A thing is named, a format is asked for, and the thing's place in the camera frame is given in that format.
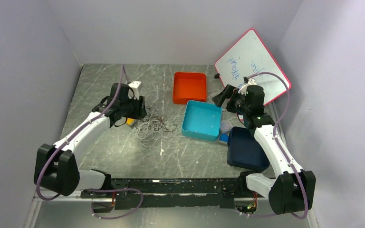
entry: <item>tangled wire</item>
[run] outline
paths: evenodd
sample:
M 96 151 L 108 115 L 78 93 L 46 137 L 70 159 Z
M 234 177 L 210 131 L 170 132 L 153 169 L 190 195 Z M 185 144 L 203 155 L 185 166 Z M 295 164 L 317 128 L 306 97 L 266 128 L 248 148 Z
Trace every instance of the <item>tangled wire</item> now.
M 136 136 L 140 139 L 140 144 L 149 148 L 154 146 L 159 139 L 170 138 L 177 129 L 177 125 L 168 126 L 166 123 L 167 116 L 164 114 L 156 115 L 156 109 L 150 107 L 147 103 L 145 103 L 145 108 L 147 115 L 138 121 L 135 128 L 138 130 Z

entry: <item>whiteboard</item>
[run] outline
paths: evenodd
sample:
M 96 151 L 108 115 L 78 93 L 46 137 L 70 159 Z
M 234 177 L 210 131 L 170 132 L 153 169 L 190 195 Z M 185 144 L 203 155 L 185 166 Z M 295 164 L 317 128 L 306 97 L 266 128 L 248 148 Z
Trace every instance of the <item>whiteboard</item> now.
M 291 88 L 290 81 L 264 45 L 254 29 L 247 31 L 222 57 L 215 67 L 220 74 L 223 86 L 230 84 L 241 88 L 245 76 L 258 72 L 272 72 L 285 81 Z M 260 75 L 253 78 L 257 85 L 264 88 L 264 105 L 286 92 L 284 85 L 272 75 Z

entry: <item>orange tray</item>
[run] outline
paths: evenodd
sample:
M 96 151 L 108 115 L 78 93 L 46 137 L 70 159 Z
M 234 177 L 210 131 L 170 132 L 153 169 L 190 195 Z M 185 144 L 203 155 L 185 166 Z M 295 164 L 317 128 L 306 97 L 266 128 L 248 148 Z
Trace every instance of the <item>orange tray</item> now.
M 206 75 L 177 72 L 174 75 L 173 103 L 185 105 L 189 100 L 206 102 Z

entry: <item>lavender wall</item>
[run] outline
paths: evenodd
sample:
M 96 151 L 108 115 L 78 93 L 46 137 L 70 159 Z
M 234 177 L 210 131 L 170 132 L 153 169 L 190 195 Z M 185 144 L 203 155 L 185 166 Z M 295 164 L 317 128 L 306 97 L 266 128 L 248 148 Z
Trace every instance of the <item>lavender wall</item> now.
M 320 227 L 365 227 L 365 1 L 304 0 L 276 57 L 292 82 L 283 130 L 317 176 Z
M 273 51 L 302 0 L 48 0 L 83 63 L 214 64 L 248 29 Z
M 22 227 L 37 148 L 62 131 L 79 63 L 41 0 L 0 0 L 0 228 Z

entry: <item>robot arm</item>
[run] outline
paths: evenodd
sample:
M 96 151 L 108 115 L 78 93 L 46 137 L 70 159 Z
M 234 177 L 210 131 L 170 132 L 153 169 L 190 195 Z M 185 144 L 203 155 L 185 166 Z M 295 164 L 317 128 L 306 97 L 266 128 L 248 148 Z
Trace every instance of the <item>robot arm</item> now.
M 118 83 L 113 84 L 110 96 L 105 97 L 94 107 L 87 119 L 81 123 L 80 126 L 89 122 L 89 126 L 84 128 L 75 138 L 68 141 L 68 138 L 80 126 L 53 145 L 44 144 L 38 149 L 34 183 L 37 183 L 37 178 L 48 158 L 59 145 L 66 143 L 66 146 L 56 155 L 44 173 L 41 186 L 64 196 L 70 195 L 75 190 L 111 189 L 111 175 L 98 170 L 80 170 L 79 167 L 88 146 L 112 127 L 116 121 L 122 117 L 142 119 L 146 116 L 144 97 L 139 94 L 142 88 L 141 82 L 133 81 L 128 85 L 121 84 L 120 86 L 118 97 L 105 115 L 91 121 L 110 104 Z
M 290 166 L 293 164 L 295 169 L 299 171 L 298 174 L 306 190 L 308 208 L 311 209 L 316 178 L 312 171 L 304 171 L 303 167 L 294 160 L 277 134 L 275 138 L 282 146 L 290 163 L 278 147 L 273 136 L 274 122 L 269 115 L 264 113 L 263 88 L 254 85 L 253 82 L 247 82 L 240 90 L 227 85 L 212 100 L 216 106 L 221 107 L 225 99 L 230 99 L 227 103 L 227 111 L 243 115 L 245 127 L 264 150 L 276 177 L 275 180 L 272 180 L 260 173 L 247 175 L 247 188 L 267 198 L 275 214 L 304 210 L 302 192 Z

